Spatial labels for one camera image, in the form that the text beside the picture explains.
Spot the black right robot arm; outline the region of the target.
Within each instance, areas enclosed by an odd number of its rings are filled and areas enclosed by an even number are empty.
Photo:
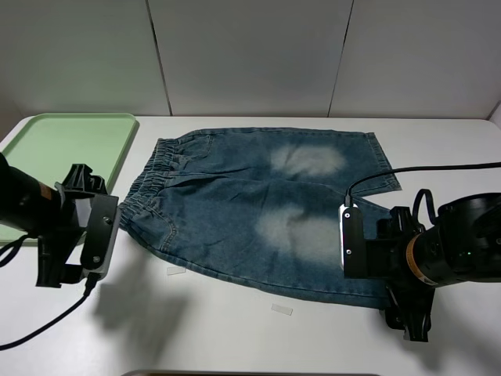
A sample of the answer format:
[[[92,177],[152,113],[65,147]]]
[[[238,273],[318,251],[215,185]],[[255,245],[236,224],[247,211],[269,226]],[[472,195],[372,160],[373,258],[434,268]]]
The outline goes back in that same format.
[[[384,281],[387,325],[411,342],[427,342],[436,289],[500,281],[500,195],[480,193],[440,208],[421,189],[411,208],[395,207],[366,242],[370,278]]]

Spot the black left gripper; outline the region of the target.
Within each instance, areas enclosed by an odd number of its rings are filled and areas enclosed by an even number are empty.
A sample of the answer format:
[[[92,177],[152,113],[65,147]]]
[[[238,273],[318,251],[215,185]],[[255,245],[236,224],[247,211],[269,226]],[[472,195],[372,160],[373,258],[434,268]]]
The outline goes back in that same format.
[[[64,181],[56,184],[56,192],[59,211],[38,236],[38,287],[61,287],[86,278],[80,257],[91,200],[96,194],[108,195],[104,179],[86,164],[73,164]]]

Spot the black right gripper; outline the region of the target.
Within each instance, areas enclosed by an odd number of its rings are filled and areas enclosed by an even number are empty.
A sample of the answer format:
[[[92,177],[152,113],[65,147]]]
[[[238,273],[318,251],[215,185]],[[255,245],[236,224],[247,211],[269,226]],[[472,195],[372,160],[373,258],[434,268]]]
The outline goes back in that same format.
[[[410,342],[428,342],[435,290],[435,246],[419,220],[419,207],[397,206],[377,221],[377,236],[366,241],[369,280],[382,294],[386,324],[404,330]]]

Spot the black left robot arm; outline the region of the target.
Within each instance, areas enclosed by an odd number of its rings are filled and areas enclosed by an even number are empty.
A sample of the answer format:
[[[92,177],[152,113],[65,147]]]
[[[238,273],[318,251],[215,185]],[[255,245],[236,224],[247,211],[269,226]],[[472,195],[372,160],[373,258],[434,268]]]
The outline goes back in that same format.
[[[1,265],[13,260],[26,239],[35,239],[37,286],[103,279],[117,218],[117,198],[86,164],[73,164],[66,178],[50,187],[1,159],[1,223],[22,231],[1,248]]]

